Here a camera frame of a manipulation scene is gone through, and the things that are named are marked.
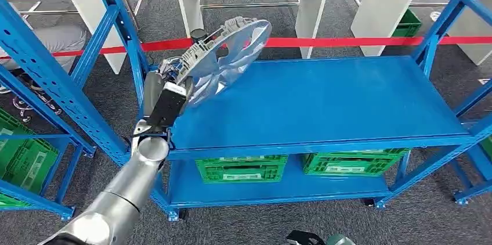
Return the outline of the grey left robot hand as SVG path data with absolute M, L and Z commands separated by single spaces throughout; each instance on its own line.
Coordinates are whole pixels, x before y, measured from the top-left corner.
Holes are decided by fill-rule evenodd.
M 192 77 L 186 77 L 178 82 L 182 68 L 182 58 L 171 57 L 147 73 L 143 93 L 143 119 L 147 125 L 171 127 L 185 110 L 194 90 L 194 81 Z

